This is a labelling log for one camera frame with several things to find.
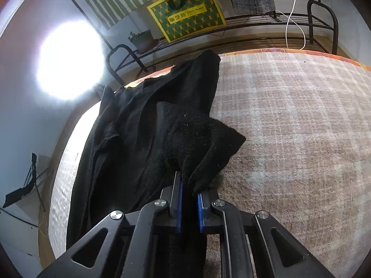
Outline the plaid beige bed cover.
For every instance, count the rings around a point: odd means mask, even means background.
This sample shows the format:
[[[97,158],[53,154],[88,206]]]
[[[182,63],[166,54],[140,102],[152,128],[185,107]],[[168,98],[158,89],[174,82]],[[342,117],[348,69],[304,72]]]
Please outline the plaid beige bed cover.
[[[352,277],[370,251],[370,68],[309,50],[224,54],[211,117],[246,137],[220,196],[267,210]]]

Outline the green yellow patterned storage bag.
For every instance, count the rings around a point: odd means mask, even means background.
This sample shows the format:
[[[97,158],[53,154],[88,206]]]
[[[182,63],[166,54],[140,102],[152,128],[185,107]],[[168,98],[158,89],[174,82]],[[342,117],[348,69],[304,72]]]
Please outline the green yellow patterned storage bag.
[[[168,43],[226,26],[217,0],[154,0],[147,10]]]

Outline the large black coat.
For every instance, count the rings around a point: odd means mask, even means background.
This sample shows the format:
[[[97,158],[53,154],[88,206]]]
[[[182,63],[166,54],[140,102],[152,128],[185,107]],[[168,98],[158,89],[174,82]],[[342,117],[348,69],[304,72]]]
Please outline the large black coat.
[[[109,212],[131,213],[173,184],[186,200],[180,234],[159,238],[156,277],[202,277],[207,238],[198,226],[197,195],[238,152],[245,137],[210,117],[220,57],[204,51],[158,78],[102,93],[74,181],[67,225],[73,246]]]

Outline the bright round studio light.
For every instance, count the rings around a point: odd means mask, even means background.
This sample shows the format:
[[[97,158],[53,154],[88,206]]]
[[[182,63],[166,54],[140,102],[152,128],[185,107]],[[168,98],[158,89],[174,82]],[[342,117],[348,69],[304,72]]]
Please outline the bright round studio light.
[[[69,101],[93,88],[103,71],[104,54],[98,33],[87,21],[66,21],[43,41],[36,79],[43,92]]]

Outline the black metal clothes rack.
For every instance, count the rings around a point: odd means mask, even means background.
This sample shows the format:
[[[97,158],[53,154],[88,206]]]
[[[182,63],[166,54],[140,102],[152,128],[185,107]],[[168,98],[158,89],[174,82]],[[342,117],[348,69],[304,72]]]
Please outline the black metal clothes rack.
[[[137,8],[109,30],[101,30],[75,0],[70,0],[98,33],[105,45],[106,70],[120,84],[131,78],[132,70],[138,77],[154,72],[156,67],[170,60],[206,50],[236,51],[250,43],[264,41],[282,46],[288,42],[293,48],[319,47],[335,54],[338,51],[339,23],[333,10],[321,0],[289,0],[284,8],[267,14],[236,14],[231,0],[217,0],[226,26],[200,33],[183,40],[168,43],[147,10],[154,0]],[[128,40],[130,32],[150,30],[158,40],[156,47],[139,53]]]

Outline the small potted plant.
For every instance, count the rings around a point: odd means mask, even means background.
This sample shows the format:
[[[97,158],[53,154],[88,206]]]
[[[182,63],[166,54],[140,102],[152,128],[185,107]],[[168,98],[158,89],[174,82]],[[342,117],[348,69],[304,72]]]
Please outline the small potted plant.
[[[128,40],[137,48],[139,53],[148,52],[158,44],[158,40],[153,37],[149,29],[140,33],[130,32]]]

